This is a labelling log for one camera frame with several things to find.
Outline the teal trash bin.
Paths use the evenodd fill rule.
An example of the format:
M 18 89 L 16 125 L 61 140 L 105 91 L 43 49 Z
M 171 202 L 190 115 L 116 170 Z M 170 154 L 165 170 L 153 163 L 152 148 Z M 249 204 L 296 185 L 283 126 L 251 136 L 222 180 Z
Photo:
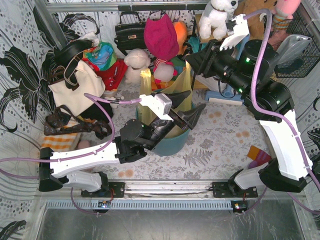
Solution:
M 154 96 L 159 93 L 162 92 L 151 93 L 150 95 Z M 170 111 L 180 115 L 180 111 L 176 111 L 176 108 L 171 108 Z M 147 125 L 140 120 L 134 119 L 132 125 L 132 141 L 161 157 L 178 153 L 186 143 L 190 131 L 189 128 L 181 130 L 178 126 L 175 126 L 160 142 L 152 142 L 150 140 L 152 134 L 150 124 Z

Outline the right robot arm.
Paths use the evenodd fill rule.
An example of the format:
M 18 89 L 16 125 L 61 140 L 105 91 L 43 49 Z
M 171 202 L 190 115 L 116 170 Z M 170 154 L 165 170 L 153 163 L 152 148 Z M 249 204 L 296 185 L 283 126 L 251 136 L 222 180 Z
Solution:
M 240 94 L 275 152 L 269 162 L 234 173 L 227 182 L 232 195 L 257 186 L 299 193 L 307 185 L 307 177 L 317 179 L 319 166 L 310 160 L 303 146 L 290 90 L 268 77 L 278 57 L 270 44 L 262 40 L 248 41 L 239 59 L 220 50 L 214 41 L 186 57 L 195 74 L 217 77 Z

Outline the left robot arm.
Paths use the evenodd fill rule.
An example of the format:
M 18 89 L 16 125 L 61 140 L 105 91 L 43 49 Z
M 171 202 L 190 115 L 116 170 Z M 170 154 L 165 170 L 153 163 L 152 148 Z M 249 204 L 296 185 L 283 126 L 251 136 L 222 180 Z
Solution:
M 139 98 L 112 104 L 135 104 L 149 108 L 156 118 L 150 124 L 130 119 L 119 130 L 120 135 L 100 145 L 73 151 L 41 151 L 39 163 L 39 191 L 51 192 L 62 187 L 81 189 L 89 194 L 108 192 L 108 177 L 102 172 L 88 173 L 85 169 L 107 164 L 133 163 L 144 158 L 175 127 L 192 130 L 198 123 L 206 104 L 187 111 L 177 107 L 191 94 L 179 93 L 142 94 Z

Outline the yellow trash bag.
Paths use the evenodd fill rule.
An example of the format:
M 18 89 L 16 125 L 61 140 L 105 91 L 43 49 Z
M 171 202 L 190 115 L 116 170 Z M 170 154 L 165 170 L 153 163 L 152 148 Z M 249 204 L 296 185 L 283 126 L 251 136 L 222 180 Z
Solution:
M 151 93 L 155 93 L 152 91 L 152 74 L 149 68 L 142 70 L 140 72 L 141 76 L 141 84 L 140 84 L 140 94 L 150 95 Z M 161 93 L 171 94 L 171 93 L 180 93 L 190 90 L 191 88 L 191 66 L 186 61 L 185 62 L 185 70 L 177 77 L 174 83 L 160 90 Z M 192 108 L 192 93 L 175 109 L 175 111 L 188 111 Z M 142 106 L 140 103 L 137 105 L 137 114 L 138 120 L 143 122 L 144 124 L 149 125 L 151 121 L 156 117 L 156 115 L 146 106 Z

